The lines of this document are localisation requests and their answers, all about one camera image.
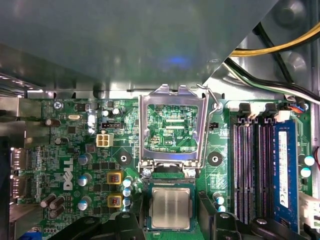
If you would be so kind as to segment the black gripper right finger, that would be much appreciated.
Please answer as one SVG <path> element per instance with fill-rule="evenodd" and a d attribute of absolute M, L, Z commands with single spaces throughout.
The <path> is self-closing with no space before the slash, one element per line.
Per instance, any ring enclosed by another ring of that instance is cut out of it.
<path fill-rule="evenodd" d="M 229 212 L 218 212 L 204 191 L 198 193 L 198 225 L 206 240 L 305 240 L 271 218 L 244 224 Z"/>

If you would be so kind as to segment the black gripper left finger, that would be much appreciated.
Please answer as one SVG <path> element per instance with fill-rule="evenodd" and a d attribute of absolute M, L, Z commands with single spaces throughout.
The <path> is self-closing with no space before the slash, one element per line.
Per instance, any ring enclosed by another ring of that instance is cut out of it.
<path fill-rule="evenodd" d="M 51 240 L 144 240 L 144 197 L 133 198 L 129 211 L 121 211 L 105 223 L 99 217 L 84 216 L 59 231 Z"/>

